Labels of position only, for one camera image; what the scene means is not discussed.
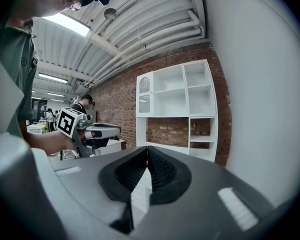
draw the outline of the white corrugated ceiling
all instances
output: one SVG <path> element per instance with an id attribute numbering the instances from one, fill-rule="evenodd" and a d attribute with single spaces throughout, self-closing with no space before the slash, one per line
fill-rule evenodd
<path id="1" fill-rule="evenodd" d="M 202 4 L 193 1 L 111 0 L 107 6 L 94 2 L 82 7 L 79 11 L 67 10 L 64 12 L 88 25 L 91 30 L 89 36 L 98 35 L 98 38 L 101 37 L 110 44 L 114 51 L 111 52 L 112 54 L 106 51 L 102 45 L 91 42 L 89 37 L 82 37 L 46 19 L 36 19 L 33 34 L 37 36 L 34 38 L 34 44 L 40 59 L 33 82 L 36 97 L 53 99 L 53 97 L 47 96 L 47 92 L 51 92 L 63 94 L 65 98 L 62 99 L 70 101 L 70 98 L 81 95 L 88 90 L 84 86 L 91 88 L 100 84 L 108 75 L 115 74 L 119 66 L 133 63 L 135 59 L 140 58 L 150 50 L 166 46 L 174 41 L 189 40 L 189 38 L 192 40 L 202 39 L 203 28 L 201 28 L 201 33 L 194 31 L 195 26 L 176 29 L 172 33 L 151 39 L 149 50 L 141 49 L 139 51 L 139 48 L 136 48 L 114 61 L 114 55 L 125 51 L 129 47 L 131 48 L 132 45 L 136 45 L 140 39 L 152 37 L 153 34 L 163 29 L 190 22 L 192 19 L 188 10 L 195 13 L 203 10 Z M 118 18 L 114 21 L 106 20 L 104 11 L 107 8 L 116 9 L 119 15 Z M 200 24 L 204 27 L 204 19 L 200 18 Z M 181 35 L 172 36 L 170 40 L 166 41 L 168 36 L 175 34 Z M 147 45 L 148 43 L 140 45 L 140 47 L 146 47 Z M 121 59 L 127 57 L 128 59 L 125 62 L 120 62 Z M 39 77 L 38 73 L 66 79 L 68 84 L 47 80 Z"/>

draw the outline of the green shirt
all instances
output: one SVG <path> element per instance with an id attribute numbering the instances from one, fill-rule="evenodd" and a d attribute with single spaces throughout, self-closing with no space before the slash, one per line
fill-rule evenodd
<path id="1" fill-rule="evenodd" d="M 32 40 L 33 21 L 23 28 L 4 27 L 0 29 L 0 61 L 24 97 L 15 111 L 8 127 L 11 135 L 22 137 L 18 121 L 34 118 L 32 111 L 32 84 L 39 60 Z"/>

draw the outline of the cabinet door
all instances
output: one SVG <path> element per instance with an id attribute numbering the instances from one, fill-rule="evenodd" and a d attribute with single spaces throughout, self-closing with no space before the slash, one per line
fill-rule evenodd
<path id="1" fill-rule="evenodd" d="M 154 72 L 136 78 L 135 115 L 138 118 L 154 117 Z"/>

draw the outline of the ceiling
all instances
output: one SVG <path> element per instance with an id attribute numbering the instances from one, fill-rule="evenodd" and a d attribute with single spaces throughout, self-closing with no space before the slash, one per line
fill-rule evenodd
<path id="1" fill-rule="evenodd" d="M 104 11 L 114 8 L 118 18 L 106 20 Z M 198 17 L 195 24 L 191 10 Z M 86 37 L 40 18 L 34 20 L 33 39 L 39 55 L 33 96 L 70 102 L 136 60 L 169 45 L 198 43 L 205 37 L 202 0 L 111 0 L 107 6 L 94 2 L 65 14 L 88 25 Z M 68 84 L 39 76 L 68 80 Z"/>

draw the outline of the man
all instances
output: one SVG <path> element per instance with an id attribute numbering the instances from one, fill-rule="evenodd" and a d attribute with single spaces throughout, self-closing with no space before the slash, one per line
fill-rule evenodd
<path id="1" fill-rule="evenodd" d="M 47 155 L 75 147 L 70 138 L 59 131 L 43 135 L 27 132 L 26 120 L 33 119 L 32 84 L 38 55 L 32 41 L 33 18 L 52 16 L 66 9 L 78 9 L 94 0 L 15 0 L 0 26 L 0 61 L 24 97 L 17 108 L 8 132 L 23 137 L 32 147 L 42 149 Z"/>
<path id="2" fill-rule="evenodd" d="M 89 105 L 95 106 L 96 103 L 92 99 L 91 95 L 87 94 L 83 96 L 78 103 L 73 104 L 72 108 L 76 111 L 87 114 L 86 109 L 89 109 Z"/>

